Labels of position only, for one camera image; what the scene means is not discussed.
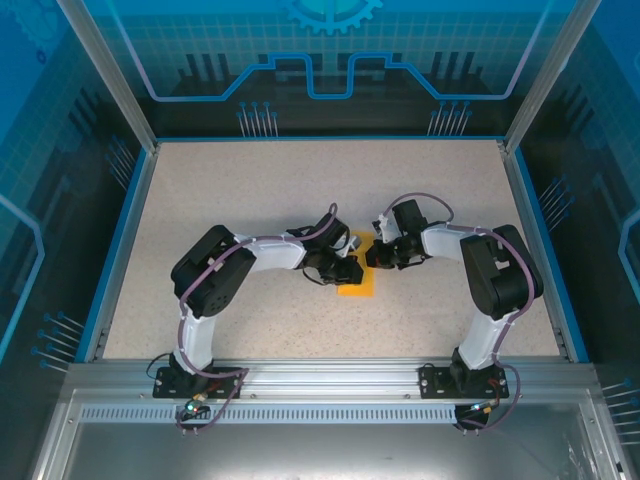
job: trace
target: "enclosure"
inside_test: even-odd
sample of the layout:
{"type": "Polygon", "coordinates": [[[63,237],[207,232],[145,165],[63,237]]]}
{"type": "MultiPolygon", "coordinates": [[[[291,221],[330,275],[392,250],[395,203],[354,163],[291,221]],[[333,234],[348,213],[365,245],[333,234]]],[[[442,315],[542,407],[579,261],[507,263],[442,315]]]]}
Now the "enclosure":
{"type": "Polygon", "coordinates": [[[2,478],[635,478],[634,2],[0,5],[2,478]],[[249,373],[183,438],[150,365],[180,258],[332,202],[364,241],[407,192],[514,225],[540,270],[500,351],[513,414],[463,432],[478,399],[423,398],[473,315],[463,266],[429,258],[355,295],[250,275],[212,345],[249,373]]]}

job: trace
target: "purple cable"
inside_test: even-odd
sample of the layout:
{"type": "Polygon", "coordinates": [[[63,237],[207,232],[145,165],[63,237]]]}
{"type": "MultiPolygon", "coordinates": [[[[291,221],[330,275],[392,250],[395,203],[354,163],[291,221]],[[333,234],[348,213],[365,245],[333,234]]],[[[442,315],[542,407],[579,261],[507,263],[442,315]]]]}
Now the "purple cable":
{"type": "Polygon", "coordinates": [[[442,200],[440,197],[437,197],[430,193],[424,193],[424,192],[411,192],[411,193],[405,193],[404,195],[400,195],[393,202],[391,202],[391,205],[387,207],[387,209],[384,211],[382,215],[386,217],[396,203],[398,203],[400,200],[404,200],[405,198],[409,198],[409,197],[427,197],[438,202],[440,205],[442,205],[444,208],[446,208],[449,211],[449,218],[445,220],[445,222],[447,223],[453,220],[453,217],[455,216],[455,214],[453,213],[453,208],[451,208],[447,202],[442,200]]]}
{"type": "Polygon", "coordinates": [[[518,265],[520,266],[520,268],[522,269],[522,272],[524,273],[524,276],[527,280],[527,288],[529,289],[527,302],[524,304],[524,306],[520,310],[518,310],[514,315],[512,315],[509,318],[509,320],[507,320],[507,322],[504,325],[504,328],[502,329],[502,331],[500,332],[500,335],[498,336],[498,339],[496,340],[495,345],[493,346],[493,351],[491,353],[491,359],[493,360],[493,363],[498,368],[509,369],[513,372],[513,374],[516,377],[516,392],[515,392],[515,397],[513,399],[513,402],[511,403],[511,406],[502,417],[500,417],[496,422],[492,423],[489,426],[483,426],[481,423],[473,422],[472,420],[463,420],[464,422],[470,423],[472,425],[476,425],[476,426],[480,425],[482,426],[482,430],[489,431],[496,428],[513,413],[513,410],[516,408],[516,404],[518,403],[518,399],[520,398],[520,389],[521,389],[520,374],[518,373],[518,370],[516,370],[516,368],[513,365],[501,363],[500,360],[498,359],[498,352],[500,351],[502,342],[504,342],[504,339],[507,336],[507,333],[509,332],[511,325],[513,325],[513,322],[515,322],[516,319],[524,315],[526,311],[529,310],[529,308],[531,307],[531,304],[533,303],[533,300],[535,297],[535,283],[533,281],[533,276],[531,275],[531,271],[529,270],[529,267],[527,267],[527,264],[522,258],[522,256],[518,253],[518,251],[514,248],[513,245],[511,245],[509,242],[507,242],[507,240],[505,240],[503,237],[501,237],[494,231],[489,230],[487,228],[466,227],[462,225],[450,225],[450,224],[447,224],[447,228],[458,231],[458,232],[481,233],[484,235],[489,235],[492,238],[495,238],[496,241],[500,243],[504,248],[509,250],[509,253],[511,253],[511,255],[513,255],[513,258],[516,259],[516,261],[518,262],[518,265]]]}
{"type": "MultiPolygon", "coordinates": [[[[298,242],[303,242],[307,240],[312,240],[322,235],[331,226],[331,224],[336,219],[337,213],[338,213],[338,205],[336,203],[332,203],[329,206],[329,214],[331,215],[329,220],[317,231],[309,235],[304,235],[302,237],[293,237],[293,236],[287,237],[284,235],[263,235],[263,236],[253,237],[253,238],[248,238],[246,240],[243,240],[242,242],[234,245],[229,250],[226,250],[225,252],[223,252],[222,255],[220,255],[218,258],[216,258],[213,261],[213,263],[209,265],[209,267],[204,272],[202,272],[202,274],[191,284],[191,286],[189,286],[189,288],[185,290],[185,292],[180,297],[180,311],[182,315],[180,317],[180,324],[178,326],[178,351],[180,352],[180,357],[182,358],[182,361],[191,370],[193,370],[193,372],[197,373],[201,377],[212,378],[216,380],[231,378],[231,377],[239,377],[238,383],[235,385],[234,389],[229,394],[229,398],[227,398],[226,402],[222,405],[222,408],[220,409],[220,411],[216,414],[215,417],[211,419],[210,422],[200,427],[199,430],[205,430],[213,426],[213,424],[218,421],[218,419],[222,416],[226,408],[229,406],[231,399],[234,397],[234,395],[238,392],[238,390],[242,386],[244,379],[249,373],[249,369],[241,368],[241,369],[234,370],[232,372],[227,372],[227,373],[208,373],[198,369],[193,363],[191,363],[191,360],[189,360],[189,358],[187,357],[187,354],[184,351],[184,326],[185,326],[185,322],[189,312],[186,302],[187,302],[187,299],[189,298],[189,295],[191,295],[194,292],[194,290],[198,288],[200,284],[204,282],[204,280],[209,275],[211,275],[213,271],[215,271],[218,268],[219,265],[221,265],[229,256],[231,256],[234,252],[237,252],[241,248],[246,247],[249,244],[252,244],[255,242],[261,242],[261,241],[283,241],[283,242],[289,242],[289,243],[298,243],[298,242]]],[[[184,428],[184,424],[180,421],[180,417],[182,416],[183,412],[184,410],[179,412],[178,416],[176,417],[176,426],[178,428],[184,428]]]]}

